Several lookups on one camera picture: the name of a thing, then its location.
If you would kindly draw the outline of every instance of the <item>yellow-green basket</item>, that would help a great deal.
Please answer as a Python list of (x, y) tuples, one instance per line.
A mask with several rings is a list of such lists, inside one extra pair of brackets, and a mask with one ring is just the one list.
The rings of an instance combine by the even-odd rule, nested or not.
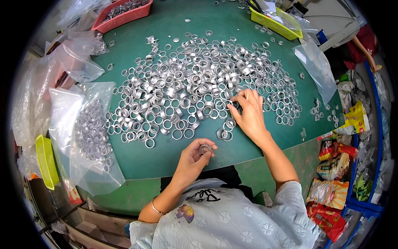
[(40, 135), (36, 138), (36, 153), (41, 175), (47, 188), (54, 190), (59, 182), (57, 169), (54, 163), (53, 149), (51, 140)]
[(297, 23), (297, 21), (292, 16), (290, 16), (283, 10), (276, 8), (277, 15), (283, 16), (283, 18), (285, 18), (293, 26), (298, 28), (298, 30), (294, 30), (294, 31), (290, 30), (287, 27), (280, 24), (279, 22), (277, 22), (269, 17), (266, 17), (263, 14), (258, 13), (252, 7), (250, 7), (250, 10), (252, 11), (252, 18), (251, 18), (252, 21), (254, 21), (258, 24), (261, 24), (263, 26), (266, 26), (267, 28), (277, 32), (279, 35), (283, 36), (284, 38), (286, 38), (290, 41), (294, 40), (296, 38), (302, 38), (302, 32), (300, 30), (300, 25)]

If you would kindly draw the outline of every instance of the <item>red cloth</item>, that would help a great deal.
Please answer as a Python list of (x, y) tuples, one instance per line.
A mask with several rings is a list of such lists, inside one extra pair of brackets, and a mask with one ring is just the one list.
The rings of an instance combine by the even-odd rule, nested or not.
[[(375, 34), (373, 33), (371, 27), (368, 24), (359, 29), (357, 38), (364, 46), (364, 48), (370, 51), (370, 54), (376, 53), (377, 48), (375, 44)], [(361, 63), (365, 60), (365, 55), (354, 44), (353, 41), (347, 42), (347, 45), (351, 54), (352, 61), (344, 61), (344, 63), (349, 69), (354, 70), (356, 64)]]

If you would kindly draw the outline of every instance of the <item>yellow snack bag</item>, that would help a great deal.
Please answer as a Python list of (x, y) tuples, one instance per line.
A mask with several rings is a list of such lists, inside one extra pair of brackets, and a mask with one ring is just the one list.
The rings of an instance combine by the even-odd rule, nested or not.
[(349, 110), (350, 112), (344, 115), (345, 124), (335, 129), (337, 134), (352, 135), (370, 130), (368, 116), (360, 100)]

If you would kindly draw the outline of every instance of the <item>bag of rings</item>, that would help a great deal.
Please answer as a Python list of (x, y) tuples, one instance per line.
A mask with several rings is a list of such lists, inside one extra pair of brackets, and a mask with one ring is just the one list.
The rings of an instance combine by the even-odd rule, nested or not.
[(76, 86), (85, 94), (86, 101), (72, 132), (70, 179), (92, 196), (108, 194), (125, 182), (105, 128), (105, 113), (114, 86), (115, 82)]

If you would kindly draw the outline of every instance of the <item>person's right hand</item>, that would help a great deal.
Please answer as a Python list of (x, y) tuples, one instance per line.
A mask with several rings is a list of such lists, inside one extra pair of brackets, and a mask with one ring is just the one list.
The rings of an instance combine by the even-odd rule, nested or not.
[(372, 55), (370, 53), (368, 53), (366, 55), (366, 59), (367, 59), (367, 61), (369, 63), (369, 66), (370, 66), (372, 72), (376, 72), (376, 71), (380, 70), (379, 66), (376, 65), (376, 63), (375, 63), (375, 61), (374, 61), (374, 59), (373, 59), (373, 57), (372, 57)]
[(263, 98), (258, 96), (256, 90), (245, 89), (231, 98), (231, 101), (238, 101), (243, 108), (242, 115), (231, 104), (227, 107), (232, 117), (236, 120), (242, 131), (255, 143), (260, 146), (267, 130), (263, 116)]

